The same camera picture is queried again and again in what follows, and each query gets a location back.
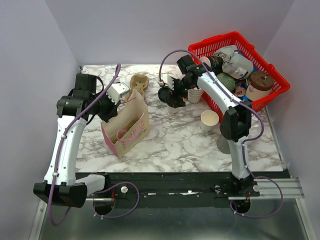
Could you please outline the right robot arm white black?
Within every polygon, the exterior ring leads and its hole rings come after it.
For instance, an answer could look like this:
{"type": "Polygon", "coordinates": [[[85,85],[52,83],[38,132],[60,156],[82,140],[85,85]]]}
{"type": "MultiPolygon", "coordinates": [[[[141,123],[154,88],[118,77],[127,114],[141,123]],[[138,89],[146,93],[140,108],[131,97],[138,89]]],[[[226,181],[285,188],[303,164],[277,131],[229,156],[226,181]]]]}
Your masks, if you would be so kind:
{"type": "Polygon", "coordinates": [[[207,67],[195,64],[190,55],[181,57],[177,65],[184,77],[168,84],[170,90],[166,103],[174,109],[184,107],[186,104],[183,98],[187,96],[187,91],[199,87],[217,104],[223,113],[220,132],[227,140],[231,154],[230,191],[241,196],[253,182],[246,163],[248,147],[244,143],[252,124],[251,103],[241,102],[207,67]]]}

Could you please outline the pink paper bag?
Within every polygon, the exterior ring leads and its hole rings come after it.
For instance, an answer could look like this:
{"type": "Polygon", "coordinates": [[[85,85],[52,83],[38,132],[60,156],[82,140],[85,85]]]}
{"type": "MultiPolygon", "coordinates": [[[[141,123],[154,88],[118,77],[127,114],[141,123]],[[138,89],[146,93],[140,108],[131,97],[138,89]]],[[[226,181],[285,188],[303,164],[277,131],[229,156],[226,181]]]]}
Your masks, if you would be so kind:
{"type": "Polygon", "coordinates": [[[116,117],[100,123],[106,145],[119,159],[150,133],[148,106],[137,90],[133,90],[116,117]]]}

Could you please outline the white paper cup stack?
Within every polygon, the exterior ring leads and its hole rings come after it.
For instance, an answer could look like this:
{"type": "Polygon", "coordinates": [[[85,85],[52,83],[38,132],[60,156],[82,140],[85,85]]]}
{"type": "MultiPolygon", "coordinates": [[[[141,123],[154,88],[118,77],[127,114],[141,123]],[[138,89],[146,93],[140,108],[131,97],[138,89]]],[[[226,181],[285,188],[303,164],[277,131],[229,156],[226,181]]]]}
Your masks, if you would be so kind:
{"type": "Polygon", "coordinates": [[[204,90],[201,88],[195,87],[195,88],[189,89],[187,92],[187,99],[189,103],[197,104],[200,101],[203,93],[204,93],[204,90]]]}

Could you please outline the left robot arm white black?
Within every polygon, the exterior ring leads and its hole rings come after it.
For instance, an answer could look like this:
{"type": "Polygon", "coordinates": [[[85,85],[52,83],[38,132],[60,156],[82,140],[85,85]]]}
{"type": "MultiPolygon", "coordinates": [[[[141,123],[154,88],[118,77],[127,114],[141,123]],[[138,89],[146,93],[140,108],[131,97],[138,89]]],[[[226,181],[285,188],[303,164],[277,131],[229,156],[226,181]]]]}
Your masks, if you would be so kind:
{"type": "Polygon", "coordinates": [[[77,154],[89,116],[99,116],[103,121],[115,117],[121,95],[127,90],[112,79],[96,92],[100,80],[78,73],[74,88],[57,101],[57,136],[51,162],[43,181],[33,187],[33,193],[49,205],[81,208],[92,193],[101,198],[110,194],[111,185],[103,175],[76,179],[77,154]]]}

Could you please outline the black coffee cup lid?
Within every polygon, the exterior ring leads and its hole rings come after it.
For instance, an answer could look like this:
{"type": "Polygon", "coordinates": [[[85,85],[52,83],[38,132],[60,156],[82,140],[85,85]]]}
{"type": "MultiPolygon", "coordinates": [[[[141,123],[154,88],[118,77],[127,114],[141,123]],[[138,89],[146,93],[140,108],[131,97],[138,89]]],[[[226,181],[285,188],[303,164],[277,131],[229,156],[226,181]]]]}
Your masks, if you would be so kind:
{"type": "Polygon", "coordinates": [[[180,107],[184,106],[182,104],[183,101],[175,96],[173,96],[173,97],[167,96],[165,102],[168,106],[170,106],[172,108],[180,108],[180,107]]]}

